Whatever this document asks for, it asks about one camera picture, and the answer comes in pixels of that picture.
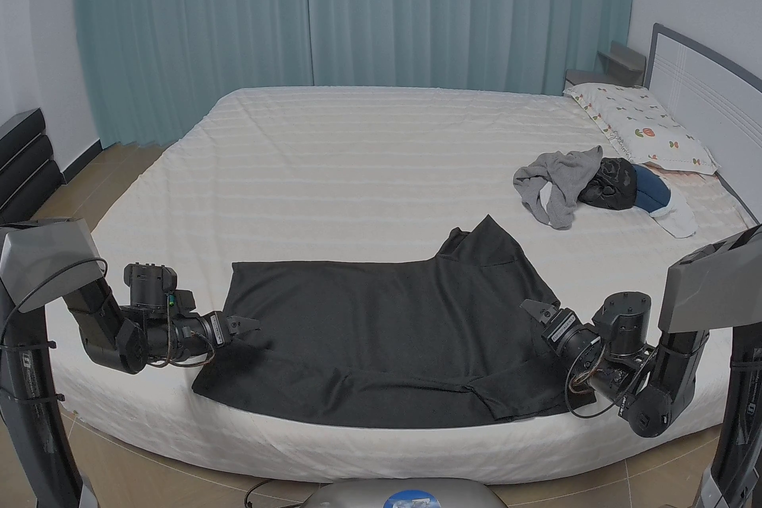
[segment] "tile floor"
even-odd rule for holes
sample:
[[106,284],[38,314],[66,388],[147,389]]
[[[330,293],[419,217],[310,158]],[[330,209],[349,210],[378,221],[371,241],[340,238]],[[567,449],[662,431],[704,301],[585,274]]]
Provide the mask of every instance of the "tile floor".
[[[83,217],[92,229],[161,152],[157,147],[111,147],[70,184],[61,187],[37,215]],[[74,456],[90,477],[101,508],[233,508],[242,505],[245,491],[260,480],[154,455],[91,428],[74,414],[62,412]],[[506,506],[657,508],[668,503],[681,508],[693,502],[718,434],[718,427],[713,427],[583,475],[498,485],[493,490]],[[253,495],[253,505],[278,508],[300,502],[317,487],[274,481]],[[34,507],[31,489],[1,424],[0,504]]]

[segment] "black fabric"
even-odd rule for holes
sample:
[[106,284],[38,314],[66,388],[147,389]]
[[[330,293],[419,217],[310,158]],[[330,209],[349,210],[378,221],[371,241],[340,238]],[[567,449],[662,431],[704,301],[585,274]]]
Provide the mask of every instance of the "black fabric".
[[[478,426],[566,411],[566,371],[519,304],[557,302],[490,216],[412,263],[236,263],[225,314],[262,330],[218,351],[197,394],[332,426]],[[573,400],[574,406],[590,401]]]
[[596,208],[630,209],[638,195],[638,174],[626,159],[604,157],[578,201]]

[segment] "gray cloth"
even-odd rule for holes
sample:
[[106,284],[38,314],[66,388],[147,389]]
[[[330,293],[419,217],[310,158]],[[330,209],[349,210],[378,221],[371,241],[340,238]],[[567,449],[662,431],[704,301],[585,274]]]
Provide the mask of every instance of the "gray cloth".
[[[569,228],[577,197],[593,179],[603,156],[604,149],[600,146],[569,154],[560,151],[542,153],[534,163],[521,167],[514,174],[514,188],[537,220],[553,228]],[[543,208],[539,192],[548,183],[552,184],[550,199]]]

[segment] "pillow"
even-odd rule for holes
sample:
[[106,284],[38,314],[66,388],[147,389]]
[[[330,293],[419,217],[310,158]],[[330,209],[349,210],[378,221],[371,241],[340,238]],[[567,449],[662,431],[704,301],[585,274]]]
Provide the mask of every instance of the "pillow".
[[709,175],[719,168],[710,152],[675,122],[648,89],[584,83],[564,93],[582,106],[630,163]]

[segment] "bed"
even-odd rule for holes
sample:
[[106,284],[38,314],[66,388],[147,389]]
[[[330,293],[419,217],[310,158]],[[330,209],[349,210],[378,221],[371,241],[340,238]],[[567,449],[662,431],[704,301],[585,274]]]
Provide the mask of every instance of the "bed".
[[[738,152],[755,146],[746,170],[759,170],[762,84],[708,51],[654,29],[648,83],[705,141],[729,170],[729,187],[759,215],[760,187],[739,181],[734,170]],[[732,147],[707,132],[720,129],[712,113],[729,123]],[[732,120],[722,118],[730,114]],[[204,313],[223,307],[233,261],[423,260],[450,229],[470,230],[491,214],[581,317],[613,292],[649,293],[653,343],[667,267],[754,220],[718,178],[680,173],[671,179],[700,226],[693,237],[672,238],[638,209],[580,206],[569,231],[540,225],[520,205],[513,172],[542,152],[596,144],[615,156],[595,123],[563,97],[383,87],[238,90],[127,190],[94,240],[116,269],[110,283],[120,303],[128,291],[119,270],[153,262],[172,266],[179,287],[194,292]],[[516,483],[598,468],[717,424],[730,352],[730,331],[712,332],[696,397],[656,439],[636,437],[614,411],[589,421],[563,414],[471,428],[358,429],[228,408],[191,391],[193,370],[128,376],[100,368],[81,349],[62,303],[48,307],[48,320],[58,342],[51,354],[56,386],[84,421],[196,465],[320,482],[464,477]]]

